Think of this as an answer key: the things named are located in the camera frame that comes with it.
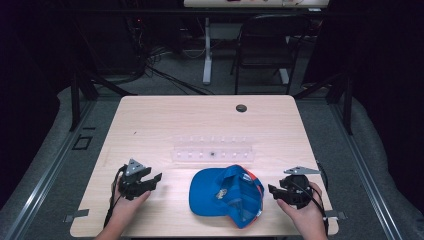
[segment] black hole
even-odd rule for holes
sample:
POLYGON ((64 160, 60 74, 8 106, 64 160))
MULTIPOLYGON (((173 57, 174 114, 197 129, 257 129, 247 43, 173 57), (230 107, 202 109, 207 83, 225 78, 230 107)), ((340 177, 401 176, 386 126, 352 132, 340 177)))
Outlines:
POLYGON ((239 105, 236 106, 236 110, 237 110, 237 112, 246 112, 247 107, 243 104, 239 104, 239 105))

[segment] chair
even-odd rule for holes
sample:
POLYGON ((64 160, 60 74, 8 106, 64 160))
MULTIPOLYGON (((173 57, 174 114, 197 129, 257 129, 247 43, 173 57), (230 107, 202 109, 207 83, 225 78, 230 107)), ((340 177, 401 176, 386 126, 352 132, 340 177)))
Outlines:
POLYGON ((230 73, 236 68, 234 94, 238 94, 240 68, 276 69, 275 73, 280 68, 290 69, 286 89, 289 94, 299 46, 309 26, 310 20, 301 15, 258 15, 246 20, 240 29, 230 73), (291 36, 296 36, 294 43, 288 43, 291 36))

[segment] white stand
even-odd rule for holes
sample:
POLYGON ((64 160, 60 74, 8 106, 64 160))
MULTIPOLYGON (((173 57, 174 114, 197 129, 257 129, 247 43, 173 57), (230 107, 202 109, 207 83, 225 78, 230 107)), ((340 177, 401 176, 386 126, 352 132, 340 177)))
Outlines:
POLYGON ((203 84, 211 84, 211 73, 212 73, 212 57, 211 57, 211 36, 209 18, 205 20, 205 68, 203 69, 203 84))

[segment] blue baseball cap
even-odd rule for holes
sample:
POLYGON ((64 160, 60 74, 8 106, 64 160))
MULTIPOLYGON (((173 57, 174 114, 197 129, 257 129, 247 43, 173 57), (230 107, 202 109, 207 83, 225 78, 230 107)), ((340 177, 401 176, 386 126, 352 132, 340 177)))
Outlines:
POLYGON ((262 213, 263 194, 259 179, 239 165, 207 168, 193 177, 189 204, 199 216, 229 216, 244 228, 262 213))

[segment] cap logo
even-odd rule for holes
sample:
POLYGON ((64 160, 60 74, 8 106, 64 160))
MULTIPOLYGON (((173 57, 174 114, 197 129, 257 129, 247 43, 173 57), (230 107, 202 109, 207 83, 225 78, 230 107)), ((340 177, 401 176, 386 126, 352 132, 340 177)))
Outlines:
POLYGON ((219 192, 215 195, 216 198, 222 199, 225 194, 227 194, 227 189, 221 189, 219 192))

